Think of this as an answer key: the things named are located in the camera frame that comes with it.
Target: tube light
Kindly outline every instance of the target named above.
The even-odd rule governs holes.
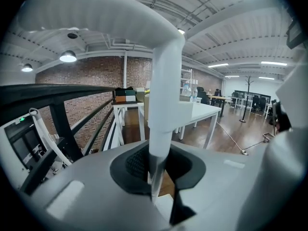
[[[184,33],[185,33],[185,31],[182,30],[182,29],[178,29],[178,31],[179,31],[181,34],[184,34]]]
[[[261,64],[272,64],[272,65],[281,65],[281,66],[287,66],[288,65],[288,64],[276,63],[276,62],[261,62]]]
[[[259,77],[259,79],[274,79],[274,78],[269,78],[269,77]]]
[[[76,55],[72,51],[65,51],[60,56],[60,61],[65,62],[65,63],[72,63],[76,60],[77,60]]]
[[[217,65],[211,65],[211,66],[207,66],[207,67],[220,67],[220,66],[227,66],[229,64],[217,64]]]
[[[21,71],[23,72],[31,72],[33,70],[32,66],[30,64],[25,64]]]

